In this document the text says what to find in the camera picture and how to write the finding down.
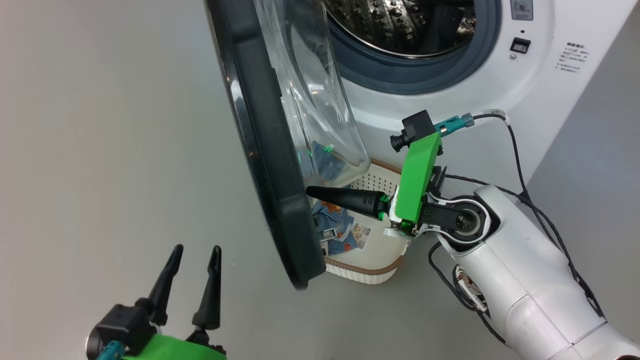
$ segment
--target white robotic arm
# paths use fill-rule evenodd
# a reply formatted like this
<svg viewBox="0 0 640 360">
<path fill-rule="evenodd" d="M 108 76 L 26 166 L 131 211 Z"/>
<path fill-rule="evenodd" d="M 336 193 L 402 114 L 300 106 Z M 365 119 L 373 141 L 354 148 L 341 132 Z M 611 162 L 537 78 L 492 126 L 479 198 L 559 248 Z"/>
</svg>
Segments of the white robotic arm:
<svg viewBox="0 0 640 360">
<path fill-rule="evenodd" d="M 640 359 L 587 300 L 567 257 L 495 186 L 475 194 L 493 232 L 466 248 L 436 235 L 481 292 L 483 316 L 506 345 L 525 360 Z"/>
</svg>

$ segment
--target green plastic part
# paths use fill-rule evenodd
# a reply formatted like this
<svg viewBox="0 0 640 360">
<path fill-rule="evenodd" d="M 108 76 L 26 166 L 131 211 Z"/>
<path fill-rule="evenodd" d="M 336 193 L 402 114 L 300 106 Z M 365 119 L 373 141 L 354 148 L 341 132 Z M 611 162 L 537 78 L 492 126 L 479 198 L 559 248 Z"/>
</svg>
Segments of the green plastic part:
<svg viewBox="0 0 640 360">
<path fill-rule="evenodd" d="M 409 147 L 400 175 L 400 190 L 397 194 L 396 215 L 400 218 L 414 224 L 418 222 L 422 197 L 427 190 L 441 145 L 440 133 L 433 133 L 413 142 Z"/>
<path fill-rule="evenodd" d="M 171 336 L 153 335 L 138 356 L 126 360 L 227 360 L 221 353 L 199 344 L 188 343 Z"/>
</svg>

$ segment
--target white laundry basket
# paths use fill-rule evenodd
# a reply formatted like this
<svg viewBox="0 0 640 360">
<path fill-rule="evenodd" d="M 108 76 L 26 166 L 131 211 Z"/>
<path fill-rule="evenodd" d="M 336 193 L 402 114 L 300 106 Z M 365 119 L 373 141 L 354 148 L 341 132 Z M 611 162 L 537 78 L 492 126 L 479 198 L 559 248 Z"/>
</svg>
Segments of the white laundry basket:
<svg viewBox="0 0 640 360">
<path fill-rule="evenodd" d="M 371 160 L 368 173 L 351 183 L 361 190 L 385 192 L 391 196 L 400 183 L 400 169 L 380 161 Z M 404 261 L 404 253 L 410 240 L 386 236 L 383 227 L 389 227 L 389 219 L 378 221 L 350 211 L 355 222 L 366 225 L 371 233 L 364 249 L 353 249 L 342 254 L 326 256 L 326 270 L 332 274 L 365 284 L 381 284 L 396 272 Z"/>
</svg>

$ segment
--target washing machine door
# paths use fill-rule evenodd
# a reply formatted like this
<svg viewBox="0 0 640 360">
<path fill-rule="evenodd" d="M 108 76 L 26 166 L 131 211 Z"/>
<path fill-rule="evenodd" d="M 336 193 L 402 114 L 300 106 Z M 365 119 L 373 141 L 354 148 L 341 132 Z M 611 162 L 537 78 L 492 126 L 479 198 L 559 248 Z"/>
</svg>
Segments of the washing machine door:
<svg viewBox="0 0 640 360">
<path fill-rule="evenodd" d="M 301 172 L 300 149 L 294 146 L 256 7 L 253 0 L 207 0 L 206 5 L 237 129 L 271 235 L 291 282 L 306 288 L 311 278 L 325 271 L 324 257 L 305 194 L 308 181 Z"/>
</svg>

